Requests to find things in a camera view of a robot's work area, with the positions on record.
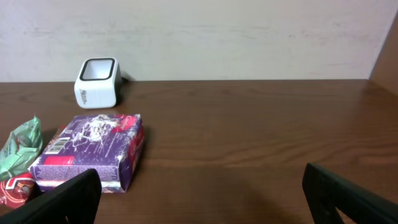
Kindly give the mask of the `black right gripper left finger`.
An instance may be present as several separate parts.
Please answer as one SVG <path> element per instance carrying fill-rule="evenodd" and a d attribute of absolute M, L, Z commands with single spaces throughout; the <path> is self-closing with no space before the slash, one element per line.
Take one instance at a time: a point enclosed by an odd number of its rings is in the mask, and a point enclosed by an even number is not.
<path fill-rule="evenodd" d="M 88 169 L 1 216 L 1 224 L 94 223 L 100 198 L 100 177 L 95 169 Z"/>

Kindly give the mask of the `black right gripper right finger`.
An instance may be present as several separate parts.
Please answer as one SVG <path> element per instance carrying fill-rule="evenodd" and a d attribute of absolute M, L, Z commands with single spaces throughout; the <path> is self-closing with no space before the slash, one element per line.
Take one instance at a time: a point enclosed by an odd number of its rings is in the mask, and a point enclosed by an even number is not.
<path fill-rule="evenodd" d="M 302 188 L 315 223 L 343 223 L 339 211 L 355 223 L 397 223 L 397 204 L 318 164 L 306 165 Z"/>

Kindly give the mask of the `red-brown candy bar wrapper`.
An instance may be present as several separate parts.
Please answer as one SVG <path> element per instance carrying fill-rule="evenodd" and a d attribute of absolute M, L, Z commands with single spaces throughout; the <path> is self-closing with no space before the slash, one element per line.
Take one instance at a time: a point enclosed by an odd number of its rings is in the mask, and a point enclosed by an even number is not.
<path fill-rule="evenodd" d="M 42 153 L 24 173 L 1 181 L 2 205 L 19 208 L 69 179 L 66 167 L 72 166 L 76 159 L 73 155 L 72 131 L 70 124 L 59 127 Z"/>

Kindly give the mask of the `purple snack box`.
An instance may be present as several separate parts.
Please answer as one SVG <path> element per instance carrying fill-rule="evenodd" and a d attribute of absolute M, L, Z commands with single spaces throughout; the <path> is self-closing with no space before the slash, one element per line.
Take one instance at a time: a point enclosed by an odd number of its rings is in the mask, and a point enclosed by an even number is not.
<path fill-rule="evenodd" d="M 104 193 L 125 193 L 142 152 L 139 114 L 76 116 L 28 168 L 40 190 L 49 191 L 95 169 Z"/>

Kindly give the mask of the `teal snack packet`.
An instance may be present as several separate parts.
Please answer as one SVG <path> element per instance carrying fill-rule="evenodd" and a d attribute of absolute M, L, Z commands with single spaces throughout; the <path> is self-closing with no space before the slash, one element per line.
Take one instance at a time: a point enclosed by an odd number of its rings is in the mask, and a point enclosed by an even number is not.
<path fill-rule="evenodd" d="M 42 145 L 42 123 L 36 116 L 11 131 L 1 149 L 1 181 L 26 173 Z"/>

